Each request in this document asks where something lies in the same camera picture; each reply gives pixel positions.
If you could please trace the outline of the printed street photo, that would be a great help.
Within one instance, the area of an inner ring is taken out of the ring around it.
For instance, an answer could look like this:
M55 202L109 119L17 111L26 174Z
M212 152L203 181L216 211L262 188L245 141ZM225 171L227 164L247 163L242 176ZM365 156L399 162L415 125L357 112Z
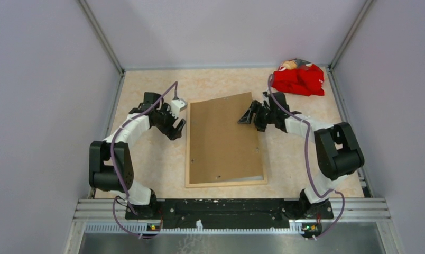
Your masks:
M264 180L263 175L251 176L251 177L242 177L242 178L232 178L230 182L251 182L251 181L262 181Z

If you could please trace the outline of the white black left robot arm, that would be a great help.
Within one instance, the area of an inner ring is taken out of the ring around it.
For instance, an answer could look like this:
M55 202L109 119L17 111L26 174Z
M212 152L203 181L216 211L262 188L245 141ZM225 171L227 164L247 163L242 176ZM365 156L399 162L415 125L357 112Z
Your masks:
M129 218L151 219L159 210L155 192L134 179L130 148L152 127L169 140L180 138L186 120L179 119L179 114L187 106L179 97L165 102L162 95L146 92L143 102L129 111L125 121L110 136L90 144L90 186L126 201Z

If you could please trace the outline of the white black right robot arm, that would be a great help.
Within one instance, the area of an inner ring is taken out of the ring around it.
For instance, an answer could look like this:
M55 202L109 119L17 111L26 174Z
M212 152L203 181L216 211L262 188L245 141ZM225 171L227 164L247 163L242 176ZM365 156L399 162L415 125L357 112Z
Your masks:
M263 96L264 102L253 100L237 122L253 123L260 132L273 124L284 133L304 138L309 185L284 213L290 219L312 218L325 208L340 183L364 165L362 150L349 123L325 123L291 111L281 92L264 92Z

